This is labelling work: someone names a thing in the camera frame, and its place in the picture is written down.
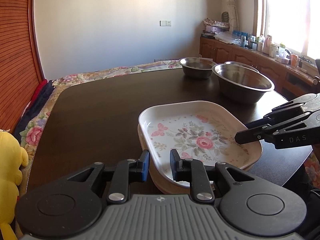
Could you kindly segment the large steel bowl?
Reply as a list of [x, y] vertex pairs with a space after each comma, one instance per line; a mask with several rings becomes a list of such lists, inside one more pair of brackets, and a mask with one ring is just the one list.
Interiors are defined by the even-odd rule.
[[220, 92], [234, 101], [254, 104], [274, 90], [274, 83], [257, 70], [238, 63], [220, 63], [212, 67]]

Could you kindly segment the white wall switch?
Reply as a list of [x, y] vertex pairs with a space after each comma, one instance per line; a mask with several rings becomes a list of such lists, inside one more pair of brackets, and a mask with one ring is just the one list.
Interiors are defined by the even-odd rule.
[[159, 25], [161, 27], [170, 27], [171, 26], [171, 21], [160, 20]]

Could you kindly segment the red and navy blanket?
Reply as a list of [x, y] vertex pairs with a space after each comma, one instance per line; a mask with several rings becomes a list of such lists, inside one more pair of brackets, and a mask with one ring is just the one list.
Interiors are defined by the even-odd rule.
[[36, 88], [29, 106], [23, 113], [13, 133], [14, 137], [19, 143], [22, 141], [22, 136], [20, 133], [25, 130], [29, 121], [40, 113], [40, 110], [44, 107], [53, 90], [53, 81], [47, 81], [46, 79], [43, 80]]

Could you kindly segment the small steel bowl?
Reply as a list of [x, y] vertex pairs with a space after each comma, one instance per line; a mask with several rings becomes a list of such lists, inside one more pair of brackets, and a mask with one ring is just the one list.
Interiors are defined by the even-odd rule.
[[216, 63], [210, 59], [201, 57], [185, 57], [178, 61], [186, 76], [196, 79], [208, 79]]

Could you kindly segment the yellow plush toy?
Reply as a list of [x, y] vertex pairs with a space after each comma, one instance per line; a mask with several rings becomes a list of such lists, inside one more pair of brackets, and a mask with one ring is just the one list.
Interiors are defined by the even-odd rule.
[[10, 224], [15, 217], [19, 197], [18, 186], [22, 182], [20, 167], [26, 167], [29, 157], [15, 137], [1, 130], [1, 234], [3, 239], [16, 239]]

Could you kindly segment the wooden slatted wardrobe door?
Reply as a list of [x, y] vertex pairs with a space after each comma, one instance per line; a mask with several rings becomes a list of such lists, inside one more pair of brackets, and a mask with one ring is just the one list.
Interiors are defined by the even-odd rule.
[[1, 129], [14, 131], [43, 80], [34, 0], [1, 0]]

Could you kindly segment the wooden sideboard cabinet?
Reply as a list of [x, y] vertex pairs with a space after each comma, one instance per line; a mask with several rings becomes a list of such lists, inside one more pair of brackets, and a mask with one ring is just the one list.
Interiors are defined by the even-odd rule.
[[288, 100], [307, 93], [319, 93], [319, 76], [311, 77], [297, 67], [282, 64], [258, 51], [226, 44], [206, 37], [200, 38], [199, 54], [216, 63], [241, 62], [254, 67], [271, 79], [275, 90]]

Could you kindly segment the patterned white curtain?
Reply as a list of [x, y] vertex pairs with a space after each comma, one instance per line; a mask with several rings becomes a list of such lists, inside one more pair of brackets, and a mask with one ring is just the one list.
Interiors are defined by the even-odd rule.
[[238, 12], [236, 8], [236, 0], [226, 0], [227, 11], [229, 15], [229, 32], [239, 30]]

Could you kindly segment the floral rectangular plate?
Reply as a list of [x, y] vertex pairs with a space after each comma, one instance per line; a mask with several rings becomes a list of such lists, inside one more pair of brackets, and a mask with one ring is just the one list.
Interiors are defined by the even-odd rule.
[[258, 161], [260, 142], [239, 145], [234, 137], [246, 126], [222, 106], [209, 101], [189, 101], [158, 105], [142, 111], [138, 124], [143, 132], [157, 171], [168, 182], [175, 182], [170, 168], [170, 150], [182, 159], [197, 159], [204, 165], [230, 163], [240, 169]]
[[[140, 145], [142, 147], [142, 150], [148, 150], [148, 146], [145, 142], [143, 132], [140, 128], [140, 125], [137, 127], [138, 136]], [[249, 171], [255, 164], [255, 162], [251, 163], [246, 168], [243, 168], [244, 171]], [[157, 171], [152, 158], [150, 158], [150, 166], [149, 166], [149, 174], [150, 177], [157, 187], [163, 194], [188, 194], [189, 193], [189, 187], [183, 187], [181, 184], [174, 184], [171, 182], [168, 182], [161, 174]]]

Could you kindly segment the window with wooden frame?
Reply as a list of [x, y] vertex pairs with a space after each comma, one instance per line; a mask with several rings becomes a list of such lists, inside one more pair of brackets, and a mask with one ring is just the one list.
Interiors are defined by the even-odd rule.
[[256, 35], [292, 52], [319, 58], [319, 0], [254, 0]]

